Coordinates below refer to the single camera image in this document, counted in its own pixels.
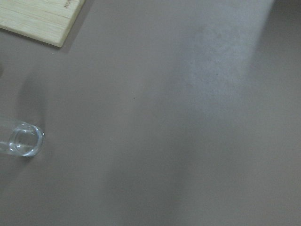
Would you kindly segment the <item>glass sauce bottle metal spout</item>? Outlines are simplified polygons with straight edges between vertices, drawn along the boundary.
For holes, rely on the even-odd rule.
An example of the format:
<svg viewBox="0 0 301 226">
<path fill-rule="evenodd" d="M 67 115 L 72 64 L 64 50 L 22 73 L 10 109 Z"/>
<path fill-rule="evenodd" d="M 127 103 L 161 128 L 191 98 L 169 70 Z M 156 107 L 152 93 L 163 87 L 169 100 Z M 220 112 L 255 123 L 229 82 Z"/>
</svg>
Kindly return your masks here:
<svg viewBox="0 0 301 226">
<path fill-rule="evenodd" d="M 35 156 L 45 140 L 41 128 L 24 121 L 0 117 L 0 153 L 23 157 Z"/>
</svg>

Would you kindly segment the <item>bamboo cutting board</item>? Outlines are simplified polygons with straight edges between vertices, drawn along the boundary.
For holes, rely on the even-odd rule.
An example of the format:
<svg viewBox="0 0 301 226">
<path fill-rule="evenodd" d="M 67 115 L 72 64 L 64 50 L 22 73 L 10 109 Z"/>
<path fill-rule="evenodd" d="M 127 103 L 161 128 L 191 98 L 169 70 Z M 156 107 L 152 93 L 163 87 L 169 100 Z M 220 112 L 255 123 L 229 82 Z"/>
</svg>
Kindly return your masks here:
<svg viewBox="0 0 301 226">
<path fill-rule="evenodd" d="M 0 27 L 60 48 L 84 3 L 83 0 L 2 0 Z"/>
</svg>

